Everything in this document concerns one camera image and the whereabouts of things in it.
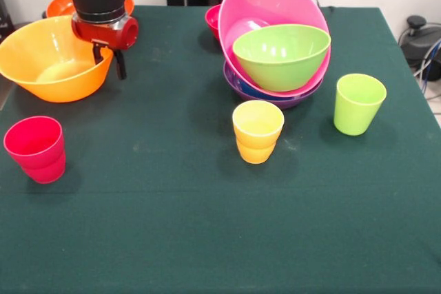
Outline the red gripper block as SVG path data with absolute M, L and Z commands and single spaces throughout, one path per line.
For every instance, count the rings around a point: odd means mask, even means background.
M 79 39 L 93 43 L 92 52 L 96 65 L 103 60 L 101 55 L 103 46 L 113 49 L 118 78 L 120 80 L 127 78 L 125 59 L 121 50 L 127 50 L 136 43 L 139 24 L 134 17 L 125 13 L 119 20 L 97 24 L 88 23 L 80 19 L 77 14 L 73 14 L 72 30 Z

